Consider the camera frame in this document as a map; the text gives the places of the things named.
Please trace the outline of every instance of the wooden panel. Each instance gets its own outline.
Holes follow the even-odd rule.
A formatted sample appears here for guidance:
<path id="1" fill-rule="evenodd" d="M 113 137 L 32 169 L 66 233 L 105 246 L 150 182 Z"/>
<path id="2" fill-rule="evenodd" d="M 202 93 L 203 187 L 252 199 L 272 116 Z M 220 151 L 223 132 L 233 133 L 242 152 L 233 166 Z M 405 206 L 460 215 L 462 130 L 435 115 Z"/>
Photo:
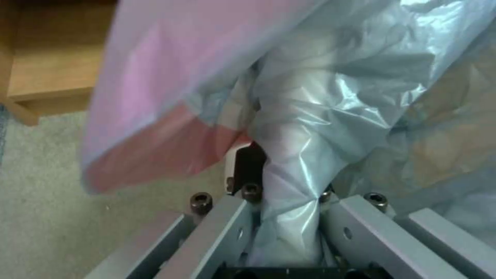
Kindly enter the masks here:
<path id="1" fill-rule="evenodd" d="M 18 9 L 13 0 L 0 0 L 0 103 L 7 93 L 12 69 L 13 39 L 16 31 Z"/>
<path id="2" fill-rule="evenodd" d="M 19 105 L 36 115 L 55 115 L 84 111 L 88 108 L 90 94 L 75 95 L 69 97 L 60 97 L 52 99 L 41 99 L 19 102 Z"/>
<path id="3" fill-rule="evenodd" d="M 78 94 L 96 82 L 115 6 L 71 3 L 23 9 L 8 97 L 15 101 Z"/>

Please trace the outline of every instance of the carpet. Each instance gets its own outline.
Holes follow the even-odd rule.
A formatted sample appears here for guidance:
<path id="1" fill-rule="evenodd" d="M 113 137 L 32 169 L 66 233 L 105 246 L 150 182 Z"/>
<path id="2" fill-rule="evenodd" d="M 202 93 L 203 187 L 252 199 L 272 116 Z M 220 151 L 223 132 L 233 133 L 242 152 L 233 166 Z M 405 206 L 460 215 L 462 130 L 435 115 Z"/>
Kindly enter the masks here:
<path id="1" fill-rule="evenodd" d="M 0 167 L 5 146 L 5 132 L 7 130 L 8 112 L 4 106 L 0 105 Z"/>
<path id="2" fill-rule="evenodd" d="M 165 210 L 188 211 L 196 192 L 223 195 L 223 165 L 89 196 L 77 160 L 85 113 L 7 123 L 0 167 L 0 278 L 83 278 Z"/>

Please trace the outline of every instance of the metal frame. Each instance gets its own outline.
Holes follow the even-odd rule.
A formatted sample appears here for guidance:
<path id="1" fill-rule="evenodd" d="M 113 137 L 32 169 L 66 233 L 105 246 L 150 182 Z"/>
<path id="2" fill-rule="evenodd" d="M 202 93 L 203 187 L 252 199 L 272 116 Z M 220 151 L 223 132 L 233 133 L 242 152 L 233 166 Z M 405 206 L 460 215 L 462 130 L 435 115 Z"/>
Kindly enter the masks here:
<path id="1" fill-rule="evenodd" d="M 496 278 L 496 251 L 431 209 L 397 222 L 467 277 Z"/>
<path id="2" fill-rule="evenodd" d="M 251 206 L 245 200 L 225 196 L 155 278 L 210 279 L 222 264 L 237 263 L 252 230 Z"/>
<path id="3" fill-rule="evenodd" d="M 384 214 L 361 196 L 327 200 L 320 229 L 352 268 L 380 266 L 402 279 L 496 278 L 496 251 L 430 209 L 393 220 L 390 207 Z M 211 279 L 221 266 L 238 266 L 253 210 L 224 196 L 196 228 L 190 216 L 166 212 L 86 278 Z"/>
<path id="4" fill-rule="evenodd" d="M 466 278 L 361 196 L 328 205 L 321 212 L 328 243 L 353 268 L 379 264 L 394 278 Z"/>
<path id="5" fill-rule="evenodd" d="M 191 216 L 166 211 L 102 261 L 86 279 L 153 278 L 193 229 Z"/>

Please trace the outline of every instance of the wooden furniture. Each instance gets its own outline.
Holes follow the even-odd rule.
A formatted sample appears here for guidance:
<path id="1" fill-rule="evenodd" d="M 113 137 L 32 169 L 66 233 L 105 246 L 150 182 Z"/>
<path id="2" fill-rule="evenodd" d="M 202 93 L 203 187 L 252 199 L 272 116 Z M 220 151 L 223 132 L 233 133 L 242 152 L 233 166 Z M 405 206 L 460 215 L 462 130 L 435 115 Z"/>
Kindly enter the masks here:
<path id="1" fill-rule="evenodd" d="M 0 0 L 0 103 L 26 125 L 85 110 L 115 4 Z"/>

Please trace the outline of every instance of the plastic sheet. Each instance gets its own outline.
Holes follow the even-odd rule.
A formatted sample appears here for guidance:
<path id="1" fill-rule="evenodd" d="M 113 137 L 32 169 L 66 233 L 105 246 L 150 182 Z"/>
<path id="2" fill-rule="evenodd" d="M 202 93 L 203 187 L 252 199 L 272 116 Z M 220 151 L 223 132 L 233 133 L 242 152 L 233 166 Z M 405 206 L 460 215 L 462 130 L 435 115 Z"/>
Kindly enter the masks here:
<path id="1" fill-rule="evenodd" d="M 233 2 L 122 1 L 83 145 L 89 191 L 196 173 L 247 129 L 268 157 L 248 263 L 312 266 L 322 262 L 317 199 L 347 165 L 333 182 L 343 195 L 377 189 L 412 201 L 489 160 L 492 131 L 474 127 L 489 118 L 471 123 L 459 110 L 471 94 L 443 82 L 450 72 L 416 100 L 490 24 L 496 2 Z M 452 69 L 483 87 L 473 68 Z M 488 101 L 473 105 L 484 114 Z M 455 150 L 476 135 L 460 164 Z M 426 164 L 433 151 L 445 165 L 432 165 L 445 168 Z"/>

